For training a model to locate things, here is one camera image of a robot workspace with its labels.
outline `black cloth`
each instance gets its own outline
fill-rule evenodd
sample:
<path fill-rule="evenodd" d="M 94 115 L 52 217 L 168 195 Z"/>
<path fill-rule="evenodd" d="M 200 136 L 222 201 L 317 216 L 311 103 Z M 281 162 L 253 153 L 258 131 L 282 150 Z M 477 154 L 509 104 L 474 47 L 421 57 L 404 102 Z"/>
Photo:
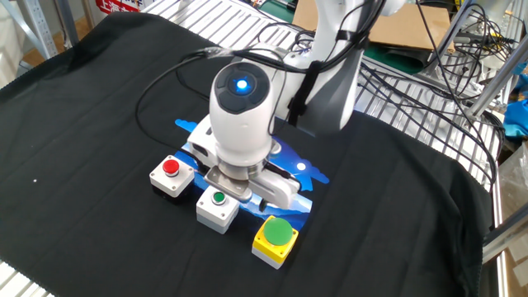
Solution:
<path fill-rule="evenodd" d="M 174 148 L 142 134 L 134 104 L 211 43 L 157 16 L 117 13 L 74 49 L 0 91 L 0 258 L 59 296 L 465 296 L 476 292 L 490 197 L 454 160 L 356 112 L 343 131 L 280 138 L 330 179 L 279 270 L 251 254 L 240 212 L 220 235 L 196 192 L 172 204 L 149 173 Z M 202 92 L 229 61 L 186 66 Z M 208 104 L 163 79 L 140 118 L 175 147 Z"/>

